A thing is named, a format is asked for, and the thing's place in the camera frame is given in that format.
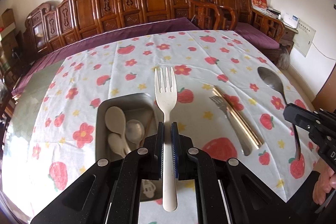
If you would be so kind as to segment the person right hand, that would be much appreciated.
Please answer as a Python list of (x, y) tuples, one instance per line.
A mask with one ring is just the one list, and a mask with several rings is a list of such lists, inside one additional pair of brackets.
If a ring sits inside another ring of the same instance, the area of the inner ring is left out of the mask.
[(327, 166), (320, 174), (313, 190), (313, 201), (322, 205), (326, 200), (326, 195), (336, 187), (336, 178), (334, 171)]

